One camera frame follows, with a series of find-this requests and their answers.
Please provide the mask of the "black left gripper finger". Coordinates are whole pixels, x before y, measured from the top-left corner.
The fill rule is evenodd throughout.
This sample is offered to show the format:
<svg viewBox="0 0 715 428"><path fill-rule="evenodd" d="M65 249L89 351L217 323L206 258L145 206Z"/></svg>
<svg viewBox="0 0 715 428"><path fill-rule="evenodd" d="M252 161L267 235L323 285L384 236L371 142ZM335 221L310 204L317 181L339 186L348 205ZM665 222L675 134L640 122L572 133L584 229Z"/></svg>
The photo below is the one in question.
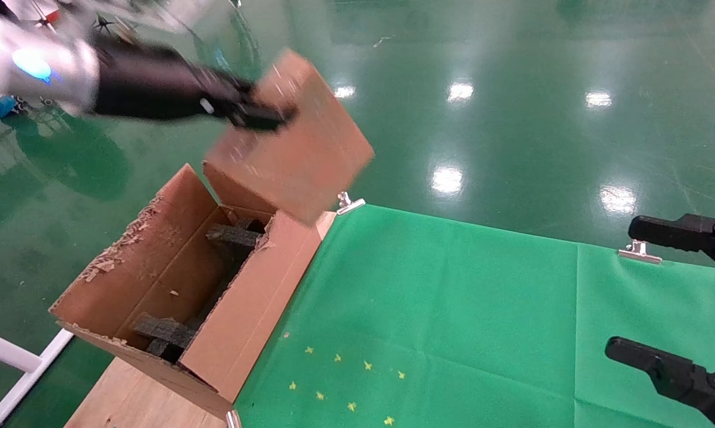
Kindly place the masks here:
<svg viewBox="0 0 715 428"><path fill-rule="evenodd" d="M230 103L227 118L240 129L275 132L286 127L297 116L297 108L280 109L255 102Z"/></svg>

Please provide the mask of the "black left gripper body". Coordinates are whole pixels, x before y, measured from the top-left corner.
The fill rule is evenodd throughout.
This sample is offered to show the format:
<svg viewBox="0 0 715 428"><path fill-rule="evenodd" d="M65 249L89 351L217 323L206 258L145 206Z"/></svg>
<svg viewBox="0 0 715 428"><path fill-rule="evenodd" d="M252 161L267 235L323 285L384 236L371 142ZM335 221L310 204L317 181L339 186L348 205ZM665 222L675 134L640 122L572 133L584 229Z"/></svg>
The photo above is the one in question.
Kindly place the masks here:
<svg viewBox="0 0 715 428"><path fill-rule="evenodd" d="M162 45L113 39L93 43L98 89L93 113L137 119L230 118L254 110L253 84L226 71L184 59Z"/></svg>

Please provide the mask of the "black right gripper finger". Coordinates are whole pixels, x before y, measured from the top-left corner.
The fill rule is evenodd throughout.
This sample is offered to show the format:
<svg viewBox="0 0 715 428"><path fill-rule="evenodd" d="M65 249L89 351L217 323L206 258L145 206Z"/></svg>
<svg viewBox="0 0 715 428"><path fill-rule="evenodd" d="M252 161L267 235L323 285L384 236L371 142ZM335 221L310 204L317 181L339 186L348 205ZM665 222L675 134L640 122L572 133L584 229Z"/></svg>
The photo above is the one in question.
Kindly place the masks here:
<svg viewBox="0 0 715 428"><path fill-rule="evenodd" d="M629 238L654 246L703 252L715 263L715 218L684 214L675 221L636 216L628 228Z"/></svg>
<svg viewBox="0 0 715 428"><path fill-rule="evenodd" d="M659 395L697 409L715 425L715 372L621 336L607 341L606 356L645 372Z"/></svg>

